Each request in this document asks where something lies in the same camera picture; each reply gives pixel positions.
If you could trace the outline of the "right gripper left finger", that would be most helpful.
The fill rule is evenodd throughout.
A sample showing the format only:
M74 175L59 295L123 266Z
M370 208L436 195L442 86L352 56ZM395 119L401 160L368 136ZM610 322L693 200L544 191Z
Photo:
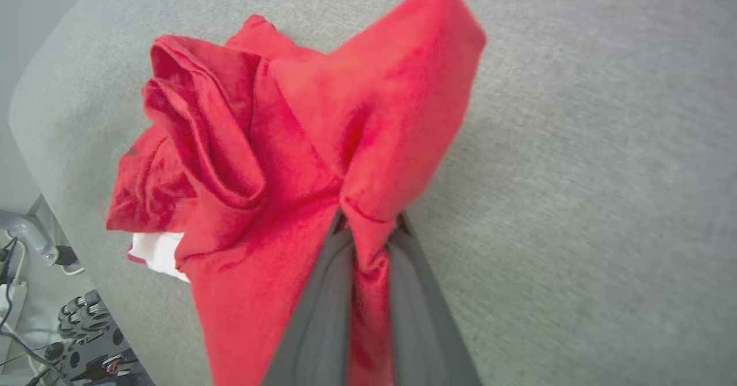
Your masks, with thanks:
M347 385L355 242L337 211L263 385Z

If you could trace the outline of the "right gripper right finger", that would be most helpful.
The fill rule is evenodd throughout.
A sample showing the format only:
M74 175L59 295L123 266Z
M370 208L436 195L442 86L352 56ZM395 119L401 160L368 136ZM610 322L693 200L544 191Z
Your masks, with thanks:
M481 385L407 213L387 241L395 385Z

